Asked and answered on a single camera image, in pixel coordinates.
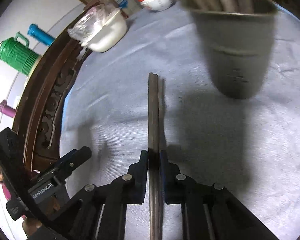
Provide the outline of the person's left hand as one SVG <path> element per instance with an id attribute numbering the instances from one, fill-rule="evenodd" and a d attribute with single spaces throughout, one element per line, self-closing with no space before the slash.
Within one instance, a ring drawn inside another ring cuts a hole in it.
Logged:
<path id="1" fill-rule="evenodd" d="M 41 226 L 41 221 L 36 218 L 25 218 L 22 223 L 22 228 L 27 237 L 34 234 Z"/>

